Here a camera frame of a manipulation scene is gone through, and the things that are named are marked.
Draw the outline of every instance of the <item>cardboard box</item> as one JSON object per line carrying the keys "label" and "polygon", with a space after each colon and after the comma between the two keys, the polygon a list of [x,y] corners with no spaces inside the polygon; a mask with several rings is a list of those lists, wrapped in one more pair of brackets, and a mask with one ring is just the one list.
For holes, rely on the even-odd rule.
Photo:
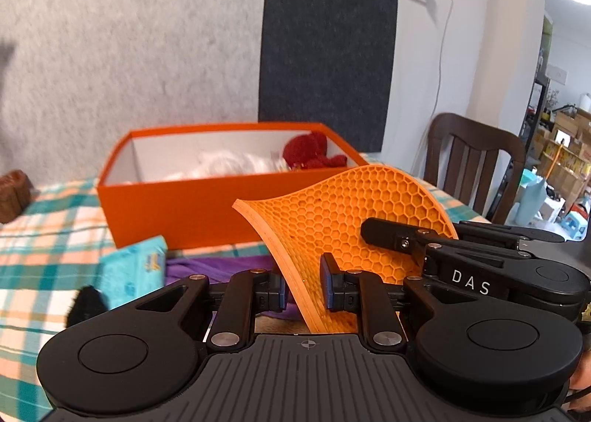
{"label": "cardboard box", "polygon": [[[554,159],[556,153],[558,151],[560,144],[549,140],[546,143],[546,148],[544,153],[550,158]],[[571,146],[574,150],[577,150],[577,147],[582,146],[580,142],[577,140],[573,140],[571,142]],[[558,155],[557,163],[566,167],[569,170],[572,170],[577,175],[582,175],[583,178],[586,178],[587,175],[591,172],[591,162],[582,159],[575,153],[571,148],[562,147],[560,149],[560,154]]]}
{"label": "cardboard box", "polygon": [[577,136],[579,126],[575,119],[572,119],[567,114],[558,112],[554,119],[554,124],[562,127],[563,132],[566,132],[573,137]]}
{"label": "cardboard box", "polygon": [[559,163],[554,165],[554,168],[548,177],[547,174],[551,165],[551,157],[548,157],[545,153],[542,154],[542,162],[540,163],[538,173],[542,177],[546,177],[548,184],[554,187],[562,198],[565,199],[564,207],[568,211],[578,199],[581,192],[583,192],[587,185],[588,178],[575,174],[572,170],[569,170]]}
{"label": "cardboard box", "polygon": [[591,134],[591,120],[589,120],[587,117],[577,114],[574,121],[578,125],[578,133],[587,132]]}
{"label": "cardboard box", "polygon": [[582,108],[577,108],[577,117],[578,116],[584,117],[585,119],[591,121],[591,113],[583,110]]}
{"label": "cardboard box", "polygon": [[580,148],[578,150],[578,156],[587,162],[591,162],[591,144],[581,142]]}
{"label": "cardboard box", "polygon": [[367,162],[342,138],[318,123],[236,123],[137,130],[114,148],[97,186],[118,248],[162,235],[169,249],[260,240],[232,208],[237,198],[263,200],[309,187],[347,168],[164,181],[196,166],[202,150],[281,155],[296,135],[312,130],[328,138],[328,156],[345,154],[348,167]]}
{"label": "cardboard box", "polygon": [[591,129],[579,129],[577,138],[581,140],[581,142],[591,145]]}
{"label": "cardboard box", "polygon": [[531,140],[531,146],[533,147],[532,155],[535,159],[540,159],[542,152],[546,148],[546,142],[550,138],[550,131],[546,130],[543,127],[538,127],[536,133],[534,133],[534,137]]}
{"label": "cardboard box", "polygon": [[576,135],[569,133],[564,127],[554,124],[554,129],[550,134],[549,140],[553,142],[562,143],[565,147],[569,147],[571,142],[576,138]]}

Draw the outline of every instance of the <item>orange silicone pad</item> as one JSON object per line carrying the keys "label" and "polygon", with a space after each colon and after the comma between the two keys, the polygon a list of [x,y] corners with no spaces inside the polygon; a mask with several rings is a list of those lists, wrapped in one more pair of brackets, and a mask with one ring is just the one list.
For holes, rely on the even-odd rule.
{"label": "orange silicone pad", "polygon": [[401,283],[420,273],[410,255],[367,245],[361,222],[369,217],[431,228],[457,239],[443,207],[410,175],[383,165],[357,167],[283,197],[236,200],[275,258],[312,333],[357,332],[356,316],[324,308],[320,256],[332,252],[341,270],[378,273]]}

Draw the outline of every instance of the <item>brown basket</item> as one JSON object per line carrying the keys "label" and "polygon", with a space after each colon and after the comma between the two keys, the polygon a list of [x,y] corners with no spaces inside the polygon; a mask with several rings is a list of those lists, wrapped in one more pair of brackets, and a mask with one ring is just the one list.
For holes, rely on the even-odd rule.
{"label": "brown basket", "polygon": [[22,170],[0,177],[0,223],[17,218],[31,202],[31,182]]}

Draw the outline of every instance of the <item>orange shoebox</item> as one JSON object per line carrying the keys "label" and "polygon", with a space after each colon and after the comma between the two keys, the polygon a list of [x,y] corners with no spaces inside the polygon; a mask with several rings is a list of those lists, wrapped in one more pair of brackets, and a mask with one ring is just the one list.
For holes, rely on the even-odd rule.
{"label": "orange shoebox", "polygon": [[327,156],[344,153],[348,168],[367,162],[319,123],[232,123],[134,130],[114,148],[100,174],[100,204],[118,248],[163,235],[170,249],[260,240],[232,208],[237,198],[280,197],[332,177],[346,168],[262,175],[163,181],[184,172],[202,150],[227,149],[259,156],[281,154],[296,135],[312,130],[328,138]]}

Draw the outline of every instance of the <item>finger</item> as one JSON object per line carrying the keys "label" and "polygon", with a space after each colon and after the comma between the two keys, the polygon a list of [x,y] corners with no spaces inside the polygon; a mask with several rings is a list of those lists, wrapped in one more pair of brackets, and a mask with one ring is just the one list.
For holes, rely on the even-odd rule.
{"label": "finger", "polygon": [[591,385],[591,351],[583,353],[577,370],[570,378],[570,388],[582,390]]}
{"label": "finger", "polygon": [[568,406],[568,409],[577,412],[585,412],[591,409],[591,394],[585,395],[578,400],[573,400]]}

